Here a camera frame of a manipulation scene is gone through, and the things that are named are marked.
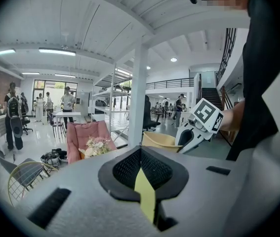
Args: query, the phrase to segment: recessed light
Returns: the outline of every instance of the recessed light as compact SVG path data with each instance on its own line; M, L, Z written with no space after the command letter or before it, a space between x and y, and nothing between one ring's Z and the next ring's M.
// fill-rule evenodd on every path
M70 56L76 56L76 52L66 51L62 49L50 49L50 48L39 48L40 53L55 53L55 54L65 54Z
M0 51L0 55L2 54L8 54L8 53L15 53L15 49L8 49L8 50L4 50L4 51Z
M75 78L75 76L69 76L69 75L61 75L61 74L54 74L57 77L71 77L71 78Z
M23 75L40 75L38 72L23 72Z

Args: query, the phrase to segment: white metal rack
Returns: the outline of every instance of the white metal rack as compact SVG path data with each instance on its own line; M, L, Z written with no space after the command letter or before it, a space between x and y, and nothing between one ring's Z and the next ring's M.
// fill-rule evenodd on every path
M107 90L103 91L103 92L95 93L95 94L93 93L93 95L91 97L91 102L92 102L91 120L93 120L93 119L96 121L104 120L108 126L108 130L110 133L114 132L114 131L121 131L121 133L123 133L128 128L129 122L128 121L118 121L118 120L112 118L112 113L127 113L127 112L129 112L129 110L114 108L113 103L112 103L112 98L119 97L119 96L128 96L130 98L131 94L127 93L122 88L122 86L121 86L122 91L114 90L114 87L125 81L132 80L132 75L130 73L117 69L116 66L114 66L114 68L115 69L113 72L100 78L98 81L96 81L93 84L93 92L94 92L95 86L104 87L104 88L107 88ZM109 97L110 98L109 106L106 106L106 107L96 106L94 104L94 100L97 97ZM101 110L104 112L104 114L93 114L94 109Z

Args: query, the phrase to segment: yellow-green object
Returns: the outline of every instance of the yellow-green object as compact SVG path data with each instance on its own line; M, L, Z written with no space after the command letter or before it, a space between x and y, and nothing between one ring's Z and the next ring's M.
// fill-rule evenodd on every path
M136 177L134 190L141 195L141 210L148 217L150 222L153 223L155 209L155 191L146 178L142 169L140 169Z
M142 146L162 148L175 153L181 148L181 146L175 146L175 137L154 132L144 132Z

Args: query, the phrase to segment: man in white shirt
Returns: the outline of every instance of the man in white shirt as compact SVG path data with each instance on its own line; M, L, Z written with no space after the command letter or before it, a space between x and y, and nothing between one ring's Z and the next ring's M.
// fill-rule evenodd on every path
M46 93L46 97L47 97L47 100L46 100L46 104L45 104L45 112L46 112L46 119L49 122L49 117L48 117L47 113L48 112L53 113L53 107L52 107L52 100L50 98L50 92Z
M64 113L71 113L73 104L75 101L75 97L70 94L70 88L67 86L65 87L65 95L61 97L63 104L63 112ZM65 123L65 128L67 129L67 117L63 117L64 123ZM73 123L73 117L69 117L70 122Z
M163 113L162 114L162 118L164 117L164 113L165 113L165 117L167 117L167 114L166 114L166 111L165 111L165 103L167 102L167 98L165 98L162 103L161 103L161 112Z

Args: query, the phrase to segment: white floor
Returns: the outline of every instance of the white floor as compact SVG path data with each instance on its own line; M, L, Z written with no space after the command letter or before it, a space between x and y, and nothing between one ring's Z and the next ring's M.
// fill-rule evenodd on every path
M0 138L0 149L5 152L5 159L9 162L13 162L13 154L15 153L15 164L22 163L25 159L31 158L34 161L41 161L40 158L52 149L61 148L66 150L66 138L61 134L61 138L57 136L54 138L52 127L47 123L46 118L43 118L43 122L35 122L34 118L30 118L31 123L28 124L28 128L32 128L32 131L28 131L28 135L23 133L23 148L17 150L14 148L13 151L9 151L5 137ZM75 118L77 123L86 123L84 118ZM115 139L117 134L112 133L112 138ZM125 144L125 140L120 137L115 141L115 145L121 146ZM8 201L7 183L9 179L8 172L0 164L0 197Z

